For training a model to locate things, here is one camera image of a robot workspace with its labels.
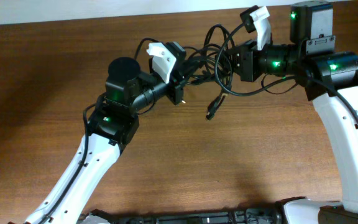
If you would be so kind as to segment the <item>black USB cable blue plug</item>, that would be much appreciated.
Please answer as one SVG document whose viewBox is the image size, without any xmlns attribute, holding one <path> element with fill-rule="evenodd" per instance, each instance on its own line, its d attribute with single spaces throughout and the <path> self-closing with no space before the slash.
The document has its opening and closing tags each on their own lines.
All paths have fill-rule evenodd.
<svg viewBox="0 0 358 224">
<path fill-rule="evenodd" d="M 215 117 L 216 112 L 228 97 L 228 90 L 231 90 L 232 88 L 234 74 L 230 56 L 225 56 L 223 52 L 220 58 L 218 58 L 221 46 L 212 43 L 211 41 L 215 30 L 220 30 L 222 32 L 223 41 L 228 40 L 228 43 L 234 46 L 234 41 L 228 38 L 229 31 L 223 25 L 216 24 L 207 31 L 202 48 L 196 49 L 190 46 L 185 47 L 185 49 L 194 50 L 188 57 L 191 71 L 186 74 L 187 85 L 198 86 L 209 82 L 218 83 L 216 79 L 217 74 L 220 83 L 225 86 L 224 88 L 221 88 L 219 95 L 215 97 L 207 107 L 206 119 L 208 121 Z"/>
</svg>

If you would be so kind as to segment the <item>black cable small plug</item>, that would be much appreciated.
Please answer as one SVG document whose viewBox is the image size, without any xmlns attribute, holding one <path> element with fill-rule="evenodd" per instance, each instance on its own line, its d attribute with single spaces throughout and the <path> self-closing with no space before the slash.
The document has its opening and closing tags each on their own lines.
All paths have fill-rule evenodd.
<svg viewBox="0 0 358 224">
<path fill-rule="evenodd" d="M 185 86 L 201 85 L 208 82 L 216 82 L 221 87 L 218 101 L 222 102 L 224 94 L 229 94 L 232 89 L 234 67 L 231 65 L 230 57 L 218 53 L 221 50 L 216 44 L 207 44 L 202 49 L 193 49 L 194 52 L 185 59 L 183 64 L 185 74 Z"/>
</svg>

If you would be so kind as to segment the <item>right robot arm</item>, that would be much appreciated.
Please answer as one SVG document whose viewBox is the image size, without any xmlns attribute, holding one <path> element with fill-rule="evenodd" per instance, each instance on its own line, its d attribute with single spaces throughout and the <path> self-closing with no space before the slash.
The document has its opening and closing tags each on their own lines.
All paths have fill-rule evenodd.
<svg viewBox="0 0 358 224">
<path fill-rule="evenodd" d="M 263 74 L 294 80 L 321 118 L 341 178 L 339 202 L 293 197 L 276 203 L 276 223 L 358 223 L 358 56 L 336 52 L 333 6 L 303 1 L 290 9 L 290 44 L 275 45 L 266 7 L 241 14 L 242 27 L 257 37 L 226 52 L 241 80 Z"/>
</svg>

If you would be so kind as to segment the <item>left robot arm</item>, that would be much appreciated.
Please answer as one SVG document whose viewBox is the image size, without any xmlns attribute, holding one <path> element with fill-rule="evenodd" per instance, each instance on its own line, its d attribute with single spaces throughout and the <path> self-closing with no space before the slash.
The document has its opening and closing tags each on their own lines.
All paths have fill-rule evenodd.
<svg viewBox="0 0 358 224">
<path fill-rule="evenodd" d="M 83 112 L 85 134 L 70 164 L 26 223 L 76 223 L 99 181 L 117 162 L 139 127 L 145 107 L 164 96 L 181 101 L 183 78 L 175 78 L 186 52 L 176 42 L 152 42 L 150 72 L 131 57 L 113 60 L 106 91 Z"/>
</svg>

